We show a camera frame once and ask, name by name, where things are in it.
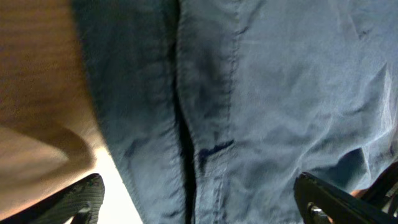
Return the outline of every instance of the dark fabric gap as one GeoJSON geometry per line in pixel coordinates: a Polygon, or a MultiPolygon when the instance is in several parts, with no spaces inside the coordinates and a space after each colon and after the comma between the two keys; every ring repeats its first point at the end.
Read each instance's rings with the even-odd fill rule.
{"type": "Polygon", "coordinates": [[[176,121],[179,123],[179,134],[181,139],[181,158],[183,159],[183,171],[185,173],[185,223],[194,223],[192,221],[193,211],[195,210],[195,195],[197,189],[195,165],[193,163],[194,147],[188,126],[183,118],[180,102],[177,95],[177,82],[174,80],[174,103],[176,121]]]}

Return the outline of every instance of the blue fabric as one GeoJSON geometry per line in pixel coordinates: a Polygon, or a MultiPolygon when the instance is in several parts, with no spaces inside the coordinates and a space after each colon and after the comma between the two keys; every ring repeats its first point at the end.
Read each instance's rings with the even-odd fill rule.
{"type": "Polygon", "coordinates": [[[299,173],[349,192],[397,159],[396,0],[73,8],[99,125],[144,223],[301,223],[299,173]]]}

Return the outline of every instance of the stitching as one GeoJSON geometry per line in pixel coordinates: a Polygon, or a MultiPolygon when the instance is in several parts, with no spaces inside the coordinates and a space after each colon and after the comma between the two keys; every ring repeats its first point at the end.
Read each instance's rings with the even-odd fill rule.
{"type": "MultiPolygon", "coordinates": [[[[185,91],[184,88],[182,88],[182,75],[186,75],[188,74],[184,67],[182,66],[182,61],[185,55],[185,51],[184,51],[184,29],[185,29],[185,23],[187,20],[187,12],[185,11],[185,9],[187,8],[187,4],[188,2],[184,1],[184,0],[178,0],[180,3],[180,18],[179,18],[179,22],[178,22],[178,28],[177,28],[177,78],[176,78],[176,89],[177,89],[177,96],[180,99],[180,107],[181,107],[181,112],[183,114],[183,119],[185,120],[185,123],[187,124],[187,128],[190,132],[191,135],[191,140],[192,140],[192,144],[193,144],[193,148],[194,148],[194,155],[193,155],[193,163],[195,166],[195,170],[198,170],[198,162],[197,162],[197,155],[195,155],[195,152],[198,151],[197,147],[198,147],[198,138],[196,133],[194,132],[193,128],[192,128],[192,120],[190,119],[189,116],[186,116],[188,113],[188,108],[186,106],[186,102],[183,100],[183,95],[185,95],[185,91]]],[[[195,181],[197,182],[197,196],[198,194],[199,196],[199,200],[197,200],[197,198],[195,198],[195,209],[193,211],[193,217],[194,220],[196,218],[198,218],[197,222],[200,223],[201,221],[201,215],[196,216],[196,214],[198,213],[198,211],[200,211],[201,209],[201,202],[202,198],[203,198],[203,184],[199,184],[198,180],[199,176],[195,177],[195,181]]]]}
{"type": "MultiPolygon", "coordinates": [[[[241,2],[239,0],[237,0],[236,1],[236,6],[235,6],[235,18],[237,20],[237,26],[236,26],[236,29],[235,29],[235,32],[234,32],[235,36],[234,36],[234,39],[233,39],[234,40],[234,44],[233,44],[233,52],[232,52],[233,54],[232,54],[232,61],[231,61],[231,71],[230,71],[229,77],[228,77],[228,80],[229,80],[229,86],[228,86],[229,91],[228,91],[228,114],[227,114],[227,116],[228,116],[227,117],[228,133],[227,133],[227,137],[229,139],[231,139],[231,137],[232,137],[232,134],[231,134],[231,107],[232,107],[232,92],[233,92],[233,75],[236,73],[236,69],[238,67],[237,57],[238,57],[238,50],[239,50],[239,35],[240,35],[240,32],[239,32],[239,30],[240,30],[240,25],[239,25],[239,23],[240,23],[240,11],[239,11],[240,10],[240,5],[241,5],[241,2]]],[[[223,167],[223,171],[221,173],[221,183],[220,183],[220,187],[218,189],[218,192],[219,192],[219,194],[218,194],[218,204],[217,204],[217,206],[218,206],[218,208],[217,208],[218,217],[215,217],[216,218],[215,223],[216,222],[220,222],[221,223],[221,221],[222,221],[221,219],[223,218],[223,216],[220,215],[220,213],[221,213],[221,196],[222,196],[221,189],[224,186],[225,172],[226,172],[226,170],[228,168],[228,164],[229,164],[229,158],[230,158],[229,151],[232,151],[234,149],[234,147],[235,147],[235,143],[233,142],[232,145],[230,147],[228,147],[228,149],[226,151],[226,162],[225,162],[225,165],[223,167]]]]}
{"type": "MultiPolygon", "coordinates": [[[[158,7],[158,10],[159,10],[159,14],[157,14],[157,15],[164,15],[164,13],[161,13],[161,12],[164,12],[164,8],[162,7],[162,1],[160,1],[159,2],[159,4],[157,5],[157,7],[158,7]]],[[[167,45],[167,29],[165,29],[165,26],[166,26],[166,24],[164,24],[163,22],[160,22],[160,21],[165,21],[164,20],[164,18],[162,18],[162,17],[160,17],[160,16],[157,16],[157,20],[156,20],[156,22],[158,22],[159,23],[159,29],[160,29],[160,34],[162,35],[162,41],[161,41],[161,49],[163,49],[163,51],[162,51],[162,53],[163,53],[163,56],[164,57],[167,57],[168,56],[168,45],[167,45]]],[[[166,80],[166,82],[165,82],[165,88],[166,89],[170,89],[170,92],[172,93],[172,94],[169,94],[168,95],[168,101],[173,101],[174,99],[173,99],[173,86],[172,86],[172,84],[171,84],[171,82],[170,82],[170,80],[172,80],[173,78],[174,78],[174,75],[176,75],[175,74],[175,70],[173,70],[173,68],[172,68],[172,66],[169,64],[169,62],[168,61],[165,61],[164,63],[164,67],[165,67],[165,70],[166,70],[166,78],[165,78],[165,80],[166,80]]],[[[176,111],[174,111],[174,108],[172,107],[172,108],[169,108],[170,110],[171,110],[171,112],[172,113],[176,113],[176,111]]],[[[180,154],[180,151],[179,150],[181,150],[181,145],[179,144],[179,143],[176,143],[176,142],[179,142],[179,140],[178,140],[178,137],[177,137],[177,133],[176,133],[176,124],[177,124],[177,120],[176,120],[176,118],[174,118],[173,119],[174,120],[174,123],[173,123],[173,125],[172,125],[172,127],[171,127],[171,129],[172,130],[170,130],[170,137],[172,138],[172,144],[170,145],[170,147],[169,147],[169,149],[171,149],[171,151],[172,151],[172,153],[171,153],[171,158],[170,158],[170,165],[171,165],[171,170],[172,170],[172,172],[173,173],[175,173],[176,175],[175,175],[175,177],[174,178],[172,178],[172,182],[174,182],[174,184],[175,183],[177,183],[177,188],[179,189],[179,190],[177,190],[177,191],[180,191],[180,189],[183,189],[183,183],[181,183],[181,182],[179,182],[179,181],[176,181],[177,179],[178,179],[178,176],[179,177],[182,177],[183,175],[182,175],[182,169],[178,169],[177,168],[177,165],[178,164],[181,164],[182,165],[182,162],[181,162],[181,160],[180,161],[178,161],[178,158],[180,158],[180,156],[179,156],[179,154],[180,154]]],[[[183,197],[179,197],[178,198],[178,200],[181,202],[181,204],[183,205],[184,204],[184,198],[183,197]]]]}
{"type": "MultiPolygon", "coordinates": [[[[104,134],[106,134],[107,132],[109,132],[108,127],[106,125],[106,123],[104,122],[104,110],[101,109],[101,107],[99,106],[101,104],[101,99],[104,95],[103,92],[103,86],[102,85],[98,85],[98,88],[95,90],[94,88],[92,88],[92,84],[93,81],[91,78],[96,78],[96,68],[95,68],[95,62],[96,62],[96,56],[95,55],[91,55],[91,49],[93,48],[93,46],[91,45],[91,42],[89,40],[90,38],[90,32],[92,31],[92,27],[86,27],[86,30],[84,30],[84,26],[81,24],[81,22],[79,21],[84,21],[89,19],[90,15],[90,7],[88,6],[82,6],[82,5],[74,5],[73,7],[73,12],[75,14],[75,17],[78,20],[78,30],[79,30],[79,34],[80,34],[80,40],[83,44],[81,44],[82,46],[82,57],[83,60],[85,61],[85,65],[84,68],[86,70],[86,80],[89,84],[89,89],[92,93],[92,99],[93,99],[93,107],[95,109],[95,113],[96,113],[96,119],[98,122],[98,126],[100,128],[100,131],[104,134]]],[[[106,138],[104,137],[104,141],[106,142],[107,146],[109,146],[106,138]]],[[[122,158],[120,158],[117,154],[112,153],[111,151],[109,151],[112,155],[112,157],[114,158],[115,162],[117,162],[117,164],[115,164],[120,171],[122,170],[127,170],[128,169],[128,163],[127,162],[123,162],[122,158]]],[[[127,188],[127,191],[130,193],[131,192],[131,197],[133,199],[133,201],[135,201],[135,208],[136,210],[139,212],[140,214],[140,218],[143,221],[143,223],[148,223],[147,219],[144,215],[144,213],[142,213],[142,209],[141,209],[141,205],[139,203],[139,200],[137,198],[137,193],[136,193],[136,189],[134,187],[134,184],[132,183],[132,179],[129,175],[125,175],[126,172],[120,172],[121,175],[124,176],[123,178],[123,182],[126,186],[129,186],[127,188]]]]}
{"type": "MultiPolygon", "coordinates": [[[[160,25],[160,23],[159,23],[159,18],[157,18],[154,22],[160,25]]],[[[165,46],[164,46],[164,45],[165,45],[165,44],[164,44],[164,41],[165,41],[164,38],[165,38],[165,37],[164,37],[164,35],[163,35],[163,36],[162,36],[162,41],[161,41],[161,43],[159,43],[160,48],[165,47],[165,46]]],[[[167,66],[166,66],[166,63],[163,63],[163,66],[166,68],[166,70],[168,70],[168,68],[167,68],[167,66]]],[[[142,210],[140,200],[138,199],[138,194],[137,194],[136,186],[135,186],[135,184],[134,184],[134,182],[133,182],[131,176],[130,176],[130,175],[126,175],[126,176],[128,177],[128,178],[127,178],[127,179],[128,179],[128,184],[129,184],[129,186],[131,187],[130,189],[131,189],[131,191],[132,191],[132,198],[135,199],[135,204],[134,204],[134,205],[135,205],[137,211],[138,211],[139,214],[140,214],[141,220],[142,220],[143,223],[149,223],[149,222],[148,222],[148,219],[147,219],[147,214],[146,214],[145,211],[142,210]]]]}

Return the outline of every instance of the black plastic object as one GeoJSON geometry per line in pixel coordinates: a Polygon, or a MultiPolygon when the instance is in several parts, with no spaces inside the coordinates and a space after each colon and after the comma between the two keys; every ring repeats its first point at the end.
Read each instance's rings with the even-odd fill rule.
{"type": "Polygon", "coordinates": [[[397,194],[398,162],[391,165],[380,175],[372,187],[361,197],[361,200],[370,203],[378,209],[382,209],[388,201],[393,199],[390,206],[391,210],[393,210],[397,194]]]}
{"type": "MultiPolygon", "coordinates": [[[[398,219],[367,201],[354,198],[309,173],[304,172],[296,179],[294,190],[295,200],[305,224],[327,223],[328,218],[319,219],[320,211],[324,217],[327,214],[333,219],[333,223],[337,224],[398,224],[398,219]]],[[[368,197],[375,200],[377,194],[372,195],[368,197]]]]}
{"type": "Polygon", "coordinates": [[[101,176],[91,174],[0,224],[64,224],[71,217],[72,224],[95,224],[104,193],[101,176]]]}

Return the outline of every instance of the wooden surface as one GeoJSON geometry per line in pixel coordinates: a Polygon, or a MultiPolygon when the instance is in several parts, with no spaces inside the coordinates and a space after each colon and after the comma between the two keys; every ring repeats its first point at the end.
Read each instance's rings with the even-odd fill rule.
{"type": "Polygon", "coordinates": [[[102,214],[118,203],[126,210],[109,215],[137,223],[98,131],[69,2],[0,0],[0,220],[92,172],[106,185],[102,214]]]}

